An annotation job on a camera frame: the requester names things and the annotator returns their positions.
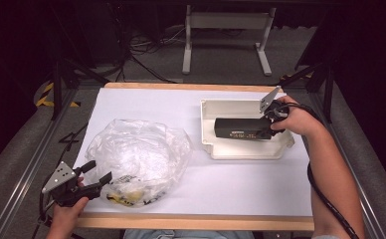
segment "white tabletop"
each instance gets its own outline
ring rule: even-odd
[[[201,143],[202,99],[261,99],[265,93],[100,89],[75,166],[86,163],[93,138],[112,120],[151,120],[183,128],[195,150],[180,182],[140,208],[94,199],[86,213],[311,216],[308,155],[301,136],[276,160],[215,160]]]

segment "black rectangular object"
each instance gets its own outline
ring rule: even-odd
[[[268,119],[215,119],[215,136],[234,139],[271,139]]]

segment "human hand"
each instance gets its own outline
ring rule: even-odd
[[[297,104],[297,102],[289,96],[278,98],[278,101],[286,104]],[[271,124],[272,130],[280,130],[284,128],[304,136],[309,136],[312,133],[317,133],[324,127],[322,123],[305,110],[296,107],[289,107],[289,116],[286,119]]]
[[[79,186],[82,184],[83,178],[78,178]],[[54,205],[53,223],[47,235],[47,239],[67,239],[76,227],[76,222],[88,204],[87,197],[81,198],[73,207],[61,207],[58,204]]]

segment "white plastic container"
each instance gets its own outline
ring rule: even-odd
[[[294,145],[289,130],[271,139],[244,140],[215,136],[215,118],[258,119],[260,100],[202,100],[202,144],[214,159],[279,159]]]

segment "crumpled plastic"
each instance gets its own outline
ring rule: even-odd
[[[91,142],[86,160],[96,168],[85,179],[98,182],[112,172],[100,197],[129,207],[161,198],[182,177],[193,146],[187,133],[163,123],[115,119]]]

